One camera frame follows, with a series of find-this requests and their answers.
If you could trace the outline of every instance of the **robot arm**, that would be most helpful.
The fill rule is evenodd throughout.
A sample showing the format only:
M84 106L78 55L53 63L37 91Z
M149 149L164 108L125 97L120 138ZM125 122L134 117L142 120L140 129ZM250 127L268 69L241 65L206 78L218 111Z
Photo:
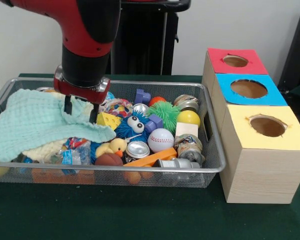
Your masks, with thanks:
M54 88L95 104L98 112L98 104L104 101L110 87L104 74L118 30L121 0L0 1L51 17L59 23L62 64L56 70ZM70 97L66 97L65 105L71 105ZM71 109L65 108L65 111L71 113Z

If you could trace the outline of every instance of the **mint green towel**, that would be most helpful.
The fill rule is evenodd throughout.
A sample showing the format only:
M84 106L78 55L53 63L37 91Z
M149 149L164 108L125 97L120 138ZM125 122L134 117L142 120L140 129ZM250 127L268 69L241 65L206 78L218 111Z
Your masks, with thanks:
M72 115L64 112L64 97L20 89L12 94L0 115L0 162L10 162L21 152L70 137L108 142L116 133L108 126L89 123L84 110L90 103L72 101Z

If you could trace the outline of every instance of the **white wall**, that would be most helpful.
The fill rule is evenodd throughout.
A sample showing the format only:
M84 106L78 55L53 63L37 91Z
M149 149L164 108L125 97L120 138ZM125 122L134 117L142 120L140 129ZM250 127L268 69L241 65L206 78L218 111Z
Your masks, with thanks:
M277 82L300 16L300 0L192 0L179 14L172 73L201 75L207 47L256 49ZM62 37L52 19L0 2L0 88L19 73L53 73Z
M208 47L255 49L277 83L300 17L300 0L192 0L179 13L175 75L202 75Z

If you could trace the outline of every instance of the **purple toy piece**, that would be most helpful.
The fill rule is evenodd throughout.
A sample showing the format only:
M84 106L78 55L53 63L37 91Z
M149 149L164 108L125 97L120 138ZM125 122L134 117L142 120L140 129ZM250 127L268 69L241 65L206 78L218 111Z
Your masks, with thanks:
M150 100L151 100L151 94L150 93L145 92L143 89L139 89L139 88L136 90L134 104L148 105Z
M163 129L164 128L164 122L160 117L158 117L155 114L151 114L149 116L148 123L144 126L144 129L150 134L156 129Z

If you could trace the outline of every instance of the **wire mesh basket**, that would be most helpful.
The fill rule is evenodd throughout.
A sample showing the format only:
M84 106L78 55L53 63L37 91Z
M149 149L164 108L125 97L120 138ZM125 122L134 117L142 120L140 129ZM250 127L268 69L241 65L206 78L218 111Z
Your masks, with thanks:
M0 114L5 110L9 96L19 89L35 90L53 87L50 78L16 78L8 81L0 91ZM188 94L199 99L198 114L201 119L198 137L202 142L205 162L201 168L123 167L95 165L58 165L40 163L0 162L3 183L43 183L76 185L129 186L125 173L149 173L136 186L206 188L216 173L225 168L225 155L218 134L208 90L196 83L111 81L110 91L117 98L133 101L136 89L144 89L152 96L163 96L173 102L178 96Z

